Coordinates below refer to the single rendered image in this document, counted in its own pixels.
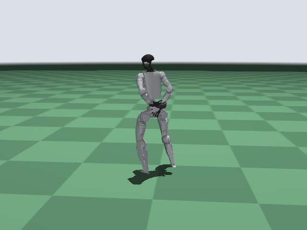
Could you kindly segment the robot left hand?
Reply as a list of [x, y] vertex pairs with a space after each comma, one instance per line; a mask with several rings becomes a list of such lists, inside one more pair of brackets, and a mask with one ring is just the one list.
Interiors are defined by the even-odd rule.
[[166, 102], [164, 102], [164, 103], [166, 103], [166, 104], [164, 104], [164, 103], [159, 103], [160, 101], [162, 101], [162, 100], [159, 100], [159, 101], [157, 101], [157, 102], [154, 102], [153, 101], [153, 104], [149, 104], [149, 106], [152, 106], [152, 107], [157, 107], [157, 108], [161, 108], [161, 109], [164, 109], [164, 108], [166, 108]]

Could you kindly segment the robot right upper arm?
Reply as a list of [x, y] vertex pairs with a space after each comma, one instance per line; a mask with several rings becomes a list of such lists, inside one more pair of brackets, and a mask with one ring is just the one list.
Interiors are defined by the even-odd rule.
[[173, 91], [173, 88], [172, 88], [171, 84], [169, 83], [165, 73], [162, 72], [162, 71], [160, 71], [159, 73], [160, 73], [160, 76], [161, 76], [162, 83], [167, 87], [166, 92], [171, 93]]

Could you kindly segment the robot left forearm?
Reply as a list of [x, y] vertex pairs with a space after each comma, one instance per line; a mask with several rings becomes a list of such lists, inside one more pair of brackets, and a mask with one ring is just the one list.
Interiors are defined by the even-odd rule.
[[142, 95], [141, 98], [143, 98], [145, 100], [145, 102], [148, 104], [148, 106], [149, 106], [149, 104], [153, 104], [153, 101], [150, 99], [148, 94]]

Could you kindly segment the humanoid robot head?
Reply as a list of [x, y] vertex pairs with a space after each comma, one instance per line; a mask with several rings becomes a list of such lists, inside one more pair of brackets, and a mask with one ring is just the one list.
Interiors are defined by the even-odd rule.
[[[147, 69], [147, 72], [155, 72], [155, 71], [152, 69], [152, 67], [151, 67], [151, 61], [152, 61], [152, 60], [154, 60], [154, 57], [153, 57], [152, 55], [150, 55], [150, 54], [147, 54], [147, 55], [145, 55], [145, 56], [142, 57], [142, 63], [143, 63], [144, 68]], [[149, 63], [149, 67], [146, 67], [146, 66], [144, 65], [144, 62]]]

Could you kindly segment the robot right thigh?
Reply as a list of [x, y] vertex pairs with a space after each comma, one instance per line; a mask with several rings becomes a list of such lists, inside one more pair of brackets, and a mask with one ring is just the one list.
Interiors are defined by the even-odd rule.
[[168, 113], [164, 109], [161, 109], [161, 115], [158, 116], [157, 120], [162, 134], [162, 142], [164, 144], [169, 143], [168, 132], [167, 132], [167, 117]]

